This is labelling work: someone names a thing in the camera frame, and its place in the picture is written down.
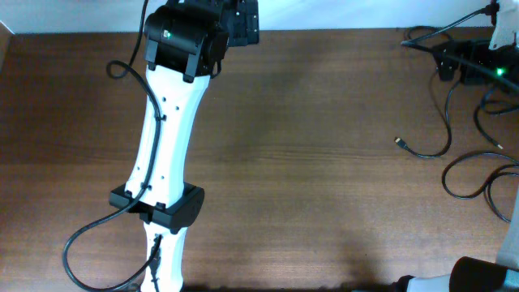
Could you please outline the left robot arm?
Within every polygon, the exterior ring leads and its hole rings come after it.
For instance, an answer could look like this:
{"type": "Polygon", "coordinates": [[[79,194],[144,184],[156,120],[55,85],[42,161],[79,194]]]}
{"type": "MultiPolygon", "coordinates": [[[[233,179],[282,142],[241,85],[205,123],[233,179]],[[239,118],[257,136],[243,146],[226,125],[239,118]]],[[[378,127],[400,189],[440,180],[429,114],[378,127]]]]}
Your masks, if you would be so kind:
{"type": "Polygon", "coordinates": [[[198,217],[204,189],[184,180],[199,104],[221,72],[228,48],[260,40],[256,0],[168,1],[141,16],[148,95],[135,166],[110,192],[109,203],[144,223],[147,262],[141,291],[180,291],[187,229],[198,217]]]}

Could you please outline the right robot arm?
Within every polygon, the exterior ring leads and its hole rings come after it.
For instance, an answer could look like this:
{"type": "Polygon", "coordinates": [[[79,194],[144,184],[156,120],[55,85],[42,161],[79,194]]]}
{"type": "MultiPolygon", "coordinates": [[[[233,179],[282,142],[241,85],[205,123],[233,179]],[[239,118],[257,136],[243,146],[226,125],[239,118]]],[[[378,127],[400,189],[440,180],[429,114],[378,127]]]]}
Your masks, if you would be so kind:
{"type": "MultiPolygon", "coordinates": [[[[453,72],[461,69],[461,77],[457,84],[493,83],[483,96],[480,104],[474,110],[474,125],[480,134],[496,147],[499,145],[481,127],[478,115],[485,111],[488,105],[502,105],[500,110],[490,111],[490,115],[508,114],[518,110],[518,105],[506,101],[492,100],[490,96],[496,90],[504,92],[518,91],[518,53],[515,49],[493,50],[485,49],[488,40],[481,41],[447,41],[428,48],[419,44],[423,38],[403,41],[405,47],[428,52],[437,62],[438,72],[442,80],[451,80],[453,72]]],[[[450,162],[441,174],[444,190],[453,198],[472,200],[485,195],[492,212],[502,221],[509,224],[508,232],[497,254],[496,262],[491,263],[471,257],[460,258],[451,273],[430,278],[403,276],[392,283],[393,291],[517,291],[518,290],[518,207],[513,210],[513,216],[507,218],[495,206],[491,197],[491,187],[495,180],[501,177],[518,176],[518,159],[492,151],[468,152],[450,162]],[[493,170],[483,184],[468,195],[458,195],[447,185],[447,175],[450,169],[463,161],[478,157],[496,157],[507,161],[493,170]]]]}

